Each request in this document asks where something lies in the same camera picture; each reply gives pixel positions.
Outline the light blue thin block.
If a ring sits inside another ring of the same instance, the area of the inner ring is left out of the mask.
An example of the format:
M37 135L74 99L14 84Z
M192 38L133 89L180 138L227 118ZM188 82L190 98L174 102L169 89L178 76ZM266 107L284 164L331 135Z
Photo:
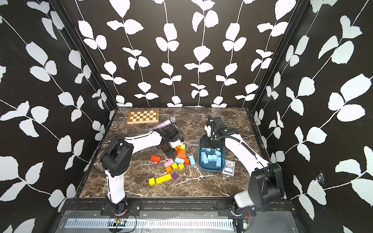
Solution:
M201 154L201 158L202 158L202 162L204 164L208 164L209 163L209 160L208 160L208 157L205 153Z

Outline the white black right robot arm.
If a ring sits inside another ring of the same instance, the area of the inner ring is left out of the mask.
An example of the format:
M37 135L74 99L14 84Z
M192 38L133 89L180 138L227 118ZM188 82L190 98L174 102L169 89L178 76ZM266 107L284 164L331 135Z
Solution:
M266 208L272 201L285 195L282 169L278 163L271 164L256 153L232 127L213 130L205 127L206 142L212 146L224 144L244 165L250 175L248 188L233 196L234 209L246 207Z

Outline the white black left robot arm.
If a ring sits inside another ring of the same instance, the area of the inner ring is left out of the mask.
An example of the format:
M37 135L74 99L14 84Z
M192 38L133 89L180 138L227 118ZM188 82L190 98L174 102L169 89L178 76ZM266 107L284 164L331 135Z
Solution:
M116 137L110 140L101 157L108 185L108 199L119 204L126 198L124 174L130 166L132 156L144 149L157 147L168 157L174 156L175 147L182 145L183 136L174 126L155 129L135 137Z

